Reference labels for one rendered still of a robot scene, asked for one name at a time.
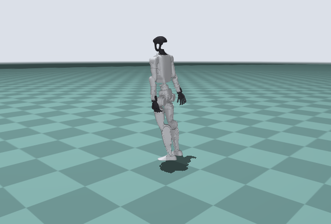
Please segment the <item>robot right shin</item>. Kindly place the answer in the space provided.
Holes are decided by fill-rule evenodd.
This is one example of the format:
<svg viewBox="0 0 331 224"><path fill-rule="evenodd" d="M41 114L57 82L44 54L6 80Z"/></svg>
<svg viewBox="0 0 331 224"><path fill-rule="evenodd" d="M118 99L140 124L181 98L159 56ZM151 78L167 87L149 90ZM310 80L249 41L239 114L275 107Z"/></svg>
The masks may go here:
<svg viewBox="0 0 331 224"><path fill-rule="evenodd" d="M172 141L173 141L174 151L177 152L177 149L179 150L179 144L178 144L178 140L179 140L178 123L177 123L177 127L175 129L171 129L171 138L172 138Z"/></svg>

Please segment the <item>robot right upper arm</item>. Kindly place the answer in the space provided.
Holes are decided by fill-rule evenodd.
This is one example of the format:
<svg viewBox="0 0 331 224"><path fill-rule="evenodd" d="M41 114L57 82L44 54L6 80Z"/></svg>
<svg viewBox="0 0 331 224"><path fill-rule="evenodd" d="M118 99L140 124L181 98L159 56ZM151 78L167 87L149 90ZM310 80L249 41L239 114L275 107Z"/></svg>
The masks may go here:
<svg viewBox="0 0 331 224"><path fill-rule="evenodd" d="M175 66L174 66L174 58L172 55L170 55L171 57L171 63L172 63L172 76L171 78L175 77L176 76L176 72L175 72Z"/></svg>

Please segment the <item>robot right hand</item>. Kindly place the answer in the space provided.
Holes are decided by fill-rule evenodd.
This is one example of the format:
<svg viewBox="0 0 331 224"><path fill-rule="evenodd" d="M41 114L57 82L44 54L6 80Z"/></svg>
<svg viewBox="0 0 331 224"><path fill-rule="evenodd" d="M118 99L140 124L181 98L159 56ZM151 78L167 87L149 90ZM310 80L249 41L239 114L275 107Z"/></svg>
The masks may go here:
<svg viewBox="0 0 331 224"><path fill-rule="evenodd" d="M183 105L186 102L186 98L185 98L184 94L182 93L182 89L181 88L179 88L179 89L180 89L180 92L177 92L178 93L178 100L180 100L180 105L181 104ZM178 100L177 100L177 103L178 103Z"/></svg>

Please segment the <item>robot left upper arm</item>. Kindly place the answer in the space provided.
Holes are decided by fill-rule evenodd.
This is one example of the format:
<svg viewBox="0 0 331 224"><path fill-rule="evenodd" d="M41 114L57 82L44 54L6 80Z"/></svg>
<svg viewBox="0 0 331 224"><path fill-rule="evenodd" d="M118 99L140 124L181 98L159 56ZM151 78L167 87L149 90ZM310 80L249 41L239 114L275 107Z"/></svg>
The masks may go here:
<svg viewBox="0 0 331 224"><path fill-rule="evenodd" d="M154 77L155 82L157 81L157 64L159 63L158 58L159 58L158 56L155 56L155 57L151 57L149 59L149 63L151 66L151 73L152 73L151 77Z"/></svg>

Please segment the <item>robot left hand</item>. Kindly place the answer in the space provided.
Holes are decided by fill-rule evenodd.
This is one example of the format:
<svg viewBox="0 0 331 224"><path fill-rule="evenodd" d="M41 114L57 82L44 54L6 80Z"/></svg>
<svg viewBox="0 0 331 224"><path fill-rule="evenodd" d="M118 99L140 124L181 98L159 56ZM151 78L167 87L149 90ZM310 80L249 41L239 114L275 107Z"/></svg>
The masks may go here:
<svg viewBox="0 0 331 224"><path fill-rule="evenodd" d="M159 108L159 105L157 103L157 96L155 96L155 100L152 100L152 109L155 111L155 112L162 112Z"/></svg>

